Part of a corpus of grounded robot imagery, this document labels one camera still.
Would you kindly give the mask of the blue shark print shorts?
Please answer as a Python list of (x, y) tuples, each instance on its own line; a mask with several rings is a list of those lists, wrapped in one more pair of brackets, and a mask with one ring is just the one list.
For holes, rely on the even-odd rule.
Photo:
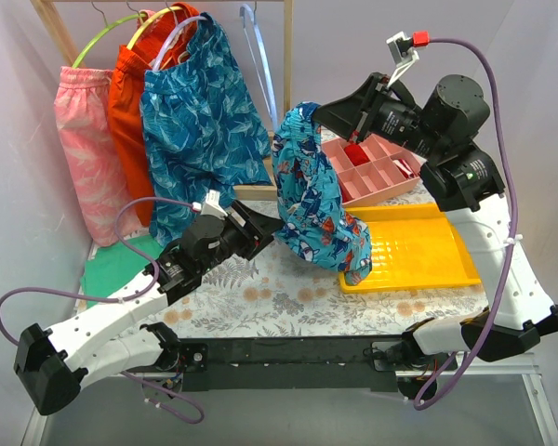
[(302, 260), (344, 275), (350, 286), (372, 271), (370, 229), (343, 206), (337, 172), (322, 150), (319, 108), (302, 102), (275, 131), (272, 171), (284, 226), (275, 236)]

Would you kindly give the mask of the pale blue hanger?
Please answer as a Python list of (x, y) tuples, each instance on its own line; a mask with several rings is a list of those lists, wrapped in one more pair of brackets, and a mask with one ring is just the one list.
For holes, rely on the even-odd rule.
[[(239, 17), (242, 21), (246, 43), (250, 52), (250, 57), (252, 58), (254, 64), (267, 113), (269, 114), (272, 130), (276, 131), (279, 127), (279, 119), (273, 88), (272, 71), (269, 64), (264, 39), (259, 28), (256, 10), (256, 7), (252, 8), (248, 4), (242, 4), (239, 8)], [(246, 29), (247, 22), (249, 22), (252, 26), (252, 33), (255, 37), (256, 44), (253, 44), (250, 39), (248, 30)]]

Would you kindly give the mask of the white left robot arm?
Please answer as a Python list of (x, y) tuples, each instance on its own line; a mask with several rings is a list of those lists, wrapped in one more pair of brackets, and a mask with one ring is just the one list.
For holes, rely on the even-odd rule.
[(14, 372), (37, 411), (56, 413), (82, 389), (137, 367), (158, 371), (202, 369), (199, 344), (183, 345), (162, 322), (146, 324), (196, 290), (204, 275), (232, 256), (253, 259), (284, 226), (239, 201), (229, 211), (203, 203), (182, 236), (106, 303), (43, 329), (33, 324), (20, 334)]

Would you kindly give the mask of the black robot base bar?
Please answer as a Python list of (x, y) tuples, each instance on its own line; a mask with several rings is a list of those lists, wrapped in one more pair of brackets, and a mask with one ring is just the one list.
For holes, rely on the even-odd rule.
[(182, 373), (186, 392), (361, 388), (397, 392), (396, 374), (442, 365), (445, 353), (420, 357), (399, 335), (186, 338), (179, 364), (140, 366), (150, 377)]

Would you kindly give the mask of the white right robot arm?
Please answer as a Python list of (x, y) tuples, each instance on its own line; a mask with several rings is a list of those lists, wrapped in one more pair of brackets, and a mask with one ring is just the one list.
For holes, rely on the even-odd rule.
[(383, 353), (391, 363), (423, 369), (436, 355), (475, 350), (493, 362), (527, 352), (558, 332), (558, 305), (543, 290), (516, 232), (517, 217), (492, 158), (474, 142), (490, 109), (470, 77), (442, 78), (424, 106), (405, 85), (374, 72), (348, 97), (322, 105), (313, 120), (341, 138), (386, 139), (424, 163), (421, 181), (464, 242), (485, 291), (482, 311), (418, 322)]

